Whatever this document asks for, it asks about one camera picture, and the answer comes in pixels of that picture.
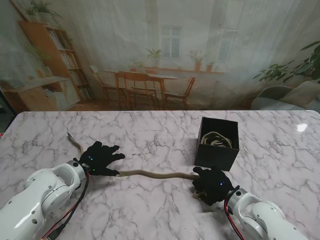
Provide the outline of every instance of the black box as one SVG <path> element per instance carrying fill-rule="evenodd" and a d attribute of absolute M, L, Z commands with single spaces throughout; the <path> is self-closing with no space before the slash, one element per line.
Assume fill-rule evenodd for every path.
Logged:
<path fill-rule="evenodd" d="M 230 139 L 232 148 L 201 144 L 202 137 L 210 132 L 217 132 Z M 215 166 L 220 170 L 230 171 L 238 152 L 239 135 L 236 121 L 202 117 L 194 165 L 207 168 Z"/>

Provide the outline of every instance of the dining table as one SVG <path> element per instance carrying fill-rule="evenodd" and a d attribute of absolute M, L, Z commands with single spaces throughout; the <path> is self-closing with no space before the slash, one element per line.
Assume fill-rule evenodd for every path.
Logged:
<path fill-rule="evenodd" d="M 121 70 L 121 69 L 104 69 L 103 70 L 106 73 L 112 73 L 114 74 L 115 79 L 115 88 L 116 88 L 116 95 L 118 98 L 118 107 L 121 109 L 121 94 L 119 89 L 119 78 L 118 78 L 118 72 L 128 72 L 127 70 Z M 165 92 L 166 92 L 166 86 L 165 86 L 165 80 L 176 80 L 178 77 L 176 76 L 167 76 L 167 75 L 160 75 L 160 74 L 153 74 L 153 73 L 146 73 L 150 76 L 150 81 L 158 82 L 160 85 L 160 91 L 161 91 L 161 100 L 162 100 L 162 109 L 165 110 Z"/>

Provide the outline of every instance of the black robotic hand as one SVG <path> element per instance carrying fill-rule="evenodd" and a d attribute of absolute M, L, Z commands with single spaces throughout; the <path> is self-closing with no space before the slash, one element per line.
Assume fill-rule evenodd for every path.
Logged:
<path fill-rule="evenodd" d="M 119 172 L 107 166 L 126 157 L 122 153 L 114 154 L 118 149 L 117 145 L 105 146 L 100 141 L 96 141 L 81 155 L 79 163 L 87 169 L 90 175 L 116 176 Z"/>
<path fill-rule="evenodd" d="M 216 202 L 221 202 L 227 198 L 228 192 L 234 190 L 230 179 L 223 171 L 215 167 L 202 169 L 199 166 L 193 168 L 200 178 L 192 182 L 199 198 L 211 206 Z"/>

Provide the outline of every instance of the white marble surface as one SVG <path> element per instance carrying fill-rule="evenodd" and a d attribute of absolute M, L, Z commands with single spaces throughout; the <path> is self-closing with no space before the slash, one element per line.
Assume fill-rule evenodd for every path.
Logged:
<path fill-rule="evenodd" d="M 0 207 L 23 190 L 35 170 L 79 156 L 67 132 L 85 148 L 95 140 L 119 145 L 126 158 L 110 165 L 116 170 L 191 172 L 202 116 L 239 123 L 240 152 L 227 173 L 232 183 L 273 201 L 310 240 L 319 239 L 320 116 L 313 111 L 21 113 L 0 139 Z M 238 238 L 221 204 L 208 207 L 192 198 L 190 180 L 131 176 L 92 177 L 59 239 Z"/>

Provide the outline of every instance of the gray armchair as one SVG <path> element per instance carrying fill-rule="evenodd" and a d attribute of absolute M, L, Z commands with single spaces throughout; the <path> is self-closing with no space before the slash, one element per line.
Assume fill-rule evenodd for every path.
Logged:
<path fill-rule="evenodd" d="M 281 102 L 293 87 L 289 86 L 270 86 L 263 89 L 253 100 L 251 110 L 305 110 L 303 107 Z"/>

